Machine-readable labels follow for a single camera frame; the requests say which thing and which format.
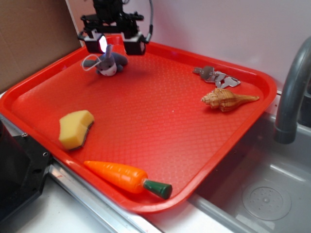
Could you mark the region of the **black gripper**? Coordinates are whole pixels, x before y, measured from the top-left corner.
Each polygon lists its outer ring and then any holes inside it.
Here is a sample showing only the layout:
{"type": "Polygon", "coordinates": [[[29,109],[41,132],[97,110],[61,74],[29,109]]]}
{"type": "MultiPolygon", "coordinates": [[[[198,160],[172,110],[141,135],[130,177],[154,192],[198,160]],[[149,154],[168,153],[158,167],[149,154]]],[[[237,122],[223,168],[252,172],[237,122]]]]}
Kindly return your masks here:
{"type": "Polygon", "coordinates": [[[96,13],[81,16],[84,29],[78,34],[78,39],[84,41],[89,53],[106,52],[107,41],[103,33],[121,33],[127,55],[145,54],[144,36],[139,33],[137,25],[144,16],[137,12],[124,12],[123,5],[122,0],[94,0],[96,13]]]}

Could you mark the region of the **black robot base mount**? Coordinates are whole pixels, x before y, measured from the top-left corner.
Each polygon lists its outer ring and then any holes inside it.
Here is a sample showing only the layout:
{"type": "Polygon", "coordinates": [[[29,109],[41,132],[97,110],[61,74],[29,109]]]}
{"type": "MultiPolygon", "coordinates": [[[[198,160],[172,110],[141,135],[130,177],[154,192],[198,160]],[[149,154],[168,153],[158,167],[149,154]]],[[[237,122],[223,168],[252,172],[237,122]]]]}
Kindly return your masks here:
{"type": "Polygon", "coordinates": [[[38,198],[51,153],[31,136],[12,136],[0,124],[0,222],[38,198]]]}

